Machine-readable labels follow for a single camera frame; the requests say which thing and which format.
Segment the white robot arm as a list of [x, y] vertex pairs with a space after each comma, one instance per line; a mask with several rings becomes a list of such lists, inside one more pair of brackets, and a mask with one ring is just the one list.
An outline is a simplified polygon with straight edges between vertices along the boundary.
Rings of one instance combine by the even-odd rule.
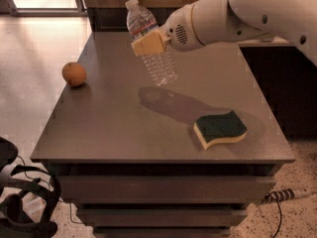
[[132, 43], [137, 56], [168, 46], [187, 52], [270, 34], [317, 64], [317, 0], [199, 0], [173, 12], [163, 26]]

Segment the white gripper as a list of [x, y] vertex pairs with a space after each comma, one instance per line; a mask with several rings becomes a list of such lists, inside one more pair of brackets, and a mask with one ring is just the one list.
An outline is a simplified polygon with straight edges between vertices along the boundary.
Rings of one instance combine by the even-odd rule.
[[156, 55], [164, 53], [167, 44], [177, 51], [189, 52], [202, 47], [201, 42], [197, 39], [193, 21], [192, 4], [174, 11], [166, 20], [163, 28], [153, 29], [144, 35], [141, 32], [133, 33], [132, 49], [137, 57], [145, 55]]

